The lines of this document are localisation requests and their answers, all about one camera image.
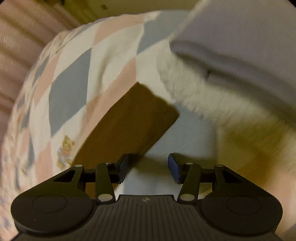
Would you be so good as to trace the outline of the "brown garment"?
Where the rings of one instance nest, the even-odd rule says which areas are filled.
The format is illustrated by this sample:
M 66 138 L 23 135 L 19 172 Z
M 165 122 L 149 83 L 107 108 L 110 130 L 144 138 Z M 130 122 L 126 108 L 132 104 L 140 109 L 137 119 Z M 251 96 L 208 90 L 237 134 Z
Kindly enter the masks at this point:
M 136 83 L 99 121 L 76 154 L 74 164 L 94 169 L 124 154 L 143 156 L 175 123 L 177 109 Z

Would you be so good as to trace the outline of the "checkered pastel quilt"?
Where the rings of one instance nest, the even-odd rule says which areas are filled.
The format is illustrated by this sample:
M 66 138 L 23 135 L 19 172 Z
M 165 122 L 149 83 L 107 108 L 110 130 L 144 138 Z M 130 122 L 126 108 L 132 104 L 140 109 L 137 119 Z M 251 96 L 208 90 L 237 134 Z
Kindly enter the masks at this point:
M 179 112 L 116 195 L 177 195 L 167 168 L 176 152 L 204 168 L 216 159 L 213 126 L 176 102 L 157 69 L 166 38 L 188 11 L 121 15 L 60 33 L 27 75 L 1 151 L 1 240 L 16 236 L 11 203 L 22 192 L 75 165 L 74 158 L 111 107 L 140 83 Z

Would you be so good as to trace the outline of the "pink curtain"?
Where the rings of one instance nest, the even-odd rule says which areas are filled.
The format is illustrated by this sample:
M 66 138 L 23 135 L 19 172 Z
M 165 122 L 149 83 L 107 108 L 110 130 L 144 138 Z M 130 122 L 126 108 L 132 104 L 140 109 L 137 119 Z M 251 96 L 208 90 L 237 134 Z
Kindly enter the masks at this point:
M 23 81 L 59 32 L 94 21 L 87 1 L 1 1 L 1 135 Z

